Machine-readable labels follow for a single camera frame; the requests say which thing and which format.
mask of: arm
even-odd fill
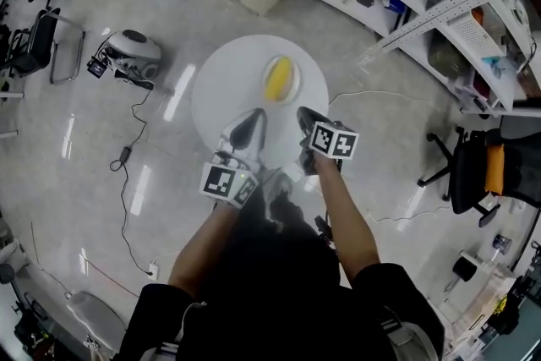
[[[237,216],[237,209],[218,204],[178,255],[168,284],[197,298],[200,284],[217,262]]]
[[[347,192],[335,162],[317,152],[314,152],[314,158],[338,259],[352,283],[363,268],[380,263],[374,235]]]

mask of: floor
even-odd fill
[[[455,216],[450,204],[440,199],[445,182],[425,190],[416,185],[423,173],[442,164],[439,152],[425,141],[427,131],[441,134],[452,145],[456,123],[487,129],[498,120],[462,116],[446,89],[401,52],[361,68],[361,54],[377,39],[332,7],[318,0],[280,0],[266,17],[257,17],[238,0],[54,0],[53,5],[87,29],[84,63],[105,38],[105,28],[139,30],[162,48],[160,89],[139,108],[148,129],[129,161],[125,194],[131,210],[126,236],[144,268],[156,256],[181,249],[212,207],[198,193],[210,151],[190,116],[197,72],[182,97],[177,96],[174,116],[165,120],[175,84],[188,65],[199,69],[224,43],[253,34],[299,44],[319,64],[330,98],[355,90],[403,94],[343,96],[331,105],[330,117],[360,133],[358,150],[343,174],[374,231],[382,260],[403,265],[427,297],[441,293],[461,250],[490,257],[497,232],[514,239],[508,260],[518,250],[533,214],[529,210],[510,216],[509,203],[504,202],[490,226],[479,229],[475,212]],[[7,24],[12,29],[31,26],[42,6],[19,0]],[[73,58],[68,53],[74,53],[74,34],[59,27],[57,38],[57,71],[62,76],[71,73]],[[96,268],[133,293],[150,282],[134,266],[120,236],[124,176],[109,170],[109,163],[140,131],[130,106],[145,92],[116,82],[111,74],[97,79],[84,65],[80,76],[64,85],[49,85],[48,71],[18,85],[24,87],[25,98],[0,108],[0,129],[19,130],[17,138],[0,141],[2,213],[32,261],[39,260],[70,291],[94,293],[127,322],[137,299]],[[317,182],[299,176],[292,167],[288,172],[296,181],[293,198],[311,223],[325,212]],[[169,254],[157,260],[158,281],[167,279],[174,258]],[[24,278],[63,304],[64,290],[47,274],[31,266]]]

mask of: black shirt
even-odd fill
[[[115,360],[139,360],[150,348],[178,341],[181,327],[177,359],[394,360],[380,325],[388,310],[419,325],[442,353],[443,327],[401,266],[368,266],[352,289],[339,281],[334,250],[308,225],[280,233],[268,226],[230,243],[203,287],[204,306],[192,305],[196,300],[179,288],[145,286]]]

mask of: electrical outlet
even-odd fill
[[[158,265],[157,265],[157,264],[151,263],[151,264],[149,265],[149,272],[152,273],[152,275],[149,276],[149,278],[150,278],[153,282],[155,282],[155,281],[158,279],[158,271],[159,271],[159,269],[158,269]]]

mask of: round white table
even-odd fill
[[[298,92],[287,104],[267,101],[264,95],[265,68],[280,56],[291,58],[301,75]],[[191,102],[195,127],[212,150],[223,128],[236,116],[264,108],[268,123],[261,159],[268,169],[284,167],[298,159],[303,138],[297,122],[300,106],[327,114],[325,77],[300,46],[270,35],[243,36],[212,53],[197,74]]]

